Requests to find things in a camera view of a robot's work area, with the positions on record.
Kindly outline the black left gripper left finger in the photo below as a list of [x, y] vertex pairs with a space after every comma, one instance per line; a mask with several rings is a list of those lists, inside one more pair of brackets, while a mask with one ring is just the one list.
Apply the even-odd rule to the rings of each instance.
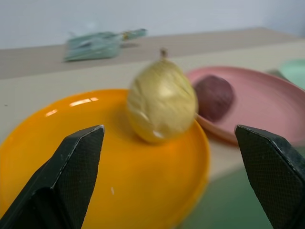
[[63, 139], [0, 219], [0, 229], [81, 229], [95, 188], [102, 125]]

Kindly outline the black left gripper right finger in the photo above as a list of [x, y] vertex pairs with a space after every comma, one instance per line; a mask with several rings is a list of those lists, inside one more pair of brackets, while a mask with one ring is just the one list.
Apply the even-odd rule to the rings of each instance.
[[250, 185], [273, 229], [305, 229], [305, 158], [283, 137], [237, 125]]

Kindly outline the yellow pear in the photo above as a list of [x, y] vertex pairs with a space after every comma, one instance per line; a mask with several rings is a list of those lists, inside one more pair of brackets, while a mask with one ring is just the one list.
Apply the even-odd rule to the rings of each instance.
[[145, 67], [127, 94], [126, 112], [135, 133], [161, 143], [185, 133], [194, 123], [198, 100], [181, 68], [160, 50], [159, 60]]

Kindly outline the pink plate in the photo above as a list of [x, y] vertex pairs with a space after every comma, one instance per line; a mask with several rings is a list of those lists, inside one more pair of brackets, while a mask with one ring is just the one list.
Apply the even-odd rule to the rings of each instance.
[[225, 79], [235, 99], [216, 123], [198, 117], [203, 129], [234, 144], [236, 125], [272, 132], [293, 145], [305, 143], [305, 90], [276, 76], [239, 67], [201, 67], [186, 74], [193, 85], [209, 75]]

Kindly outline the orange plate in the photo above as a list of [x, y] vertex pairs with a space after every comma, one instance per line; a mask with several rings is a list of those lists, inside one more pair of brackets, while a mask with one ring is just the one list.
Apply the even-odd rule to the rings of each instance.
[[142, 141], [126, 118], [125, 89], [58, 100], [19, 124], [0, 145], [0, 216], [64, 137], [105, 130], [95, 189], [82, 229], [175, 229], [208, 183], [210, 148], [198, 123], [161, 145]]

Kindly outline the light green plate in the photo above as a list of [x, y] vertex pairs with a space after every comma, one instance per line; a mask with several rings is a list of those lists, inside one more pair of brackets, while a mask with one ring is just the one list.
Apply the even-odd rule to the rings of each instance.
[[288, 81], [305, 90], [305, 59], [290, 60], [279, 67]]

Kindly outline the dark green mat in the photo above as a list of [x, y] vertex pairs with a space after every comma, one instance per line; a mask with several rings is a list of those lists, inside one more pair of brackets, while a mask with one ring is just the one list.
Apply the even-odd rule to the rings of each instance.
[[177, 229], [273, 229], [244, 168], [212, 181]]

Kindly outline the dark red round fruit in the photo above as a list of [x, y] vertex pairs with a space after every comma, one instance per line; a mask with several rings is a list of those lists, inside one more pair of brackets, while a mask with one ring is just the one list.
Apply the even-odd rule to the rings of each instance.
[[198, 114], [210, 122], [220, 121], [235, 100], [235, 92], [230, 83], [215, 75], [208, 75], [198, 81], [194, 90], [198, 98]]

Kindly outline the teal plastic bag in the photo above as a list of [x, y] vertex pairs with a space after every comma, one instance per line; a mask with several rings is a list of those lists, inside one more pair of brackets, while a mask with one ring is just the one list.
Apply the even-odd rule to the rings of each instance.
[[97, 32], [74, 36], [67, 40], [65, 62], [111, 59], [120, 54], [122, 43], [146, 36], [146, 29], [123, 32]]

